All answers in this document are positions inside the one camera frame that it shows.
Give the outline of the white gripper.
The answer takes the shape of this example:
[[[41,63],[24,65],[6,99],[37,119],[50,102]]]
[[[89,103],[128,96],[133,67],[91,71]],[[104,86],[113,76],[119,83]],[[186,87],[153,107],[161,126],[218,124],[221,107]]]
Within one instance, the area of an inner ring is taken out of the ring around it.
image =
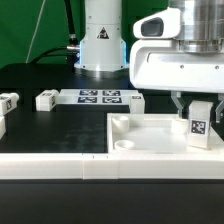
[[[183,115],[182,92],[224,92],[224,7],[169,7],[137,21],[130,81],[139,89],[168,90]],[[216,123],[224,110],[218,94]]]

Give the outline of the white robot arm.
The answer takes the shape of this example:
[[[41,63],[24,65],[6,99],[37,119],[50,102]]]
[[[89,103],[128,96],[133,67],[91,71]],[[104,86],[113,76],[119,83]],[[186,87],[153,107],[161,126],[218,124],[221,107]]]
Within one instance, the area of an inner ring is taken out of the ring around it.
[[[133,25],[129,55],[120,34],[121,0],[85,0],[86,31],[74,67],[102,77],[124,68],[138,89],[167,90],[177,108],[183,92],[216,93],[224,111],[224,0],[168,0]]]

